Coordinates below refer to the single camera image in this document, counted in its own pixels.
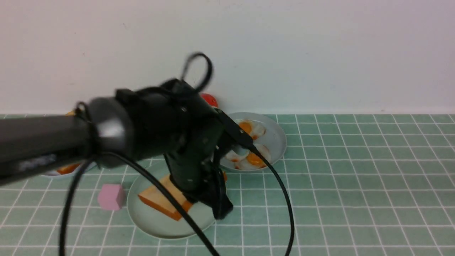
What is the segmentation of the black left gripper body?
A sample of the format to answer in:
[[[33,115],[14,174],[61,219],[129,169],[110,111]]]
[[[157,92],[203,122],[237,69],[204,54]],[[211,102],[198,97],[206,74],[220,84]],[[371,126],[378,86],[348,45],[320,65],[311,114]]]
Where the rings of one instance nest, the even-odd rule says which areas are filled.
[[[220,114],[180,79],[136,91],[117,89],[116,101],[132,124],[132,144],[118,152],[134,161],[163,155],[170,180],[185,199],[224,219],[234,206],[219,167],[229,141]]]

